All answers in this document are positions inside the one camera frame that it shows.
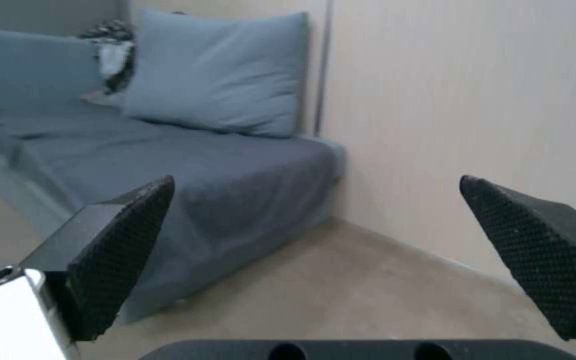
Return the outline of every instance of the silver metal part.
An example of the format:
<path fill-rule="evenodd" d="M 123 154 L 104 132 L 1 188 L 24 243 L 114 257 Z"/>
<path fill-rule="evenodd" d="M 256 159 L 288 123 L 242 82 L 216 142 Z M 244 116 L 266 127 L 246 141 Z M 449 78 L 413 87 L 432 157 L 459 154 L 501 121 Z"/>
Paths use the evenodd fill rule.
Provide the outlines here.
<path fill-rule="evenodd" d="M 0 360 L 79 359 L 38 270 L 0 269 Z"/>

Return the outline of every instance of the throw pillow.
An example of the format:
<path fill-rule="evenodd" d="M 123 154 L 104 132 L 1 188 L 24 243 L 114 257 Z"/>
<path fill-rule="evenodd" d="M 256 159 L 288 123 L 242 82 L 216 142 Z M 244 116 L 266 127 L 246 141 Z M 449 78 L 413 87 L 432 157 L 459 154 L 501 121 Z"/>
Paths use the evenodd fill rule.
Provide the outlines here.
<path fill-rule="evenodd" d="M 301 113 L 306 13 L 232 21 L 141 14 L 123 113 L 158 123 L 290 137 Z"/>

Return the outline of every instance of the screw hole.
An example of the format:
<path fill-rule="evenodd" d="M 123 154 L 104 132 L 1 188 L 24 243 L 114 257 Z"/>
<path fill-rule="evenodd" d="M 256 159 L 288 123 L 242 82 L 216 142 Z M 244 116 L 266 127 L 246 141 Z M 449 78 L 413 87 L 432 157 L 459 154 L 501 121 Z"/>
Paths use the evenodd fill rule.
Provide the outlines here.
<path fill-rule="evenodd" d="M 1 268 L 0 269 L 0 280 L 5 279 L 8 276 L 11 276 L 13 271 L 14 271 L 14 267 L 12 267 L 12 266 L 6 266 L 4 268 Z"/>
<path fill-rule="evenodd" d="M 295 344 L 279 344 L 270 351 L 268 360 L 306 360 L 306 353 Z"/>
<path fill-rule="evenodd" d="M 424 342 L 414 349 L 414 360 L 453 360 L 453 357 L 438 344 Z"/>

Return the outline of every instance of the fabric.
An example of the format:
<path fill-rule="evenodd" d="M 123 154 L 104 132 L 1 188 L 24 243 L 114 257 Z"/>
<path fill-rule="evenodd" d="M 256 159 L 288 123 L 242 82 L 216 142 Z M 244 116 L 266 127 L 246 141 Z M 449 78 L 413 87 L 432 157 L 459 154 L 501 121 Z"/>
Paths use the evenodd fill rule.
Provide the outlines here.
<path fill-rule="evenodd" d="M 89 93 L 85 93 L 81 96 L 81 100 L 92 105 L 99 105 L 100 107 L 115 107 L 121 108 L 124 104 L 123 91 L 115 93 L 106 93 L 105 90 L 97 90 Z"/>
<path fill-rule="evenodd" d="M 78 36 L 97 47 L 99 72 L 105 81 L 105 92 L 123 91 L 133 78 L 135 44 L 133 27 L 121 20 L 106 20 Z"/>
<path fill-rule="evenodd" d="M 147 9 L 123 113 L 224 133 L 290 137 L 301 112 L 306 13 L 208 20 Z"/>
<path fill-rule="evenodd" d="M 165 174 L 176 192 L 128 319 L 169 305 L 299 235 L 330 200 L 332 150 L 301 138 L 217 134 L 73 102 L 0 109 L 9 166 L 67 208 Z"/>

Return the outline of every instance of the sofa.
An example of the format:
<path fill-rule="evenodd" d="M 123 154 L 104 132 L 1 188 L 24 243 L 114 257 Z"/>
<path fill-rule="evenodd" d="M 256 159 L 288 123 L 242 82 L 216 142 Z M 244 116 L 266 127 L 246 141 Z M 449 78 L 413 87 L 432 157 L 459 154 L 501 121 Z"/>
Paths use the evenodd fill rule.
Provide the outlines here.
<path fill-rule="evenodd" d="M 342 146 L 143 121 L 86 104 L 80 96 L 103 87 L 95 51 L 82 39 L 0 30 L 0 193 L 47 237 L 86 204 L 174 177 L 122 321 L 189 297 L 330 217 Z"/>

